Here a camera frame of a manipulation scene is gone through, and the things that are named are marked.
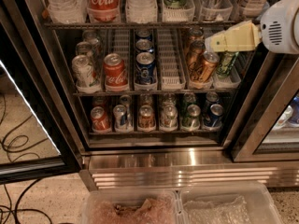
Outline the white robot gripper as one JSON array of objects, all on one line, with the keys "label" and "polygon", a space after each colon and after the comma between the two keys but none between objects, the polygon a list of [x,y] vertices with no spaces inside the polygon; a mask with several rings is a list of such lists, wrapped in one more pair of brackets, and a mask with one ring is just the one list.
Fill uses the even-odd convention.
[{"label": "white robot gripper", "polygon": [[242,21],[205,39],[209,52],[252,51],[263,41],[274,53],[299,54],[299,0],[280,0],[261,17],[261,29]]}]

